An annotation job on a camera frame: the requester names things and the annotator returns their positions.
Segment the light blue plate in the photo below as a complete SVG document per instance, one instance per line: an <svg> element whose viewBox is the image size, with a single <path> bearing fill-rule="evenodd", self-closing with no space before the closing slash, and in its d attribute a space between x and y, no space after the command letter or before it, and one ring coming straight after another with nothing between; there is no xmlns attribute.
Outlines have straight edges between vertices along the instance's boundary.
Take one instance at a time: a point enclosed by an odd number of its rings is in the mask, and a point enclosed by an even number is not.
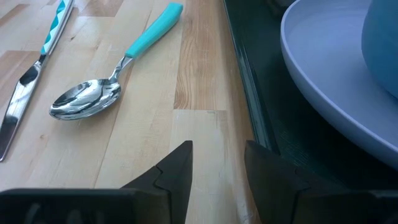
<svg viewBox="0 0 398 224"><path fill-rule="evenodd" d="M361 51L370 2L294 2L282 20L282 52L311 105L348 139L398 170L398 100L373 80Z"/></svg>

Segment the knife blade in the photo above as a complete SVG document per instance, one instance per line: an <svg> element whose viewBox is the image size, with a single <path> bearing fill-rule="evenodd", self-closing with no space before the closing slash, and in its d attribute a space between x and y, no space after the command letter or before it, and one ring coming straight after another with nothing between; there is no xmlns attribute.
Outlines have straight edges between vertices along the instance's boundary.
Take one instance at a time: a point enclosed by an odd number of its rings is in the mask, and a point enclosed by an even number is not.
<svg viewBox="0 0 398 224"><path fill-rule="evenodd" d="M73 1L60 1L55 18L51 24L50 32L40 51L39 59L21 76L15 86L0 126L0 162L3 162L7 156L12 140L33 95L37 81L40 78L40 73L67 23L72 11Z"/></svg>

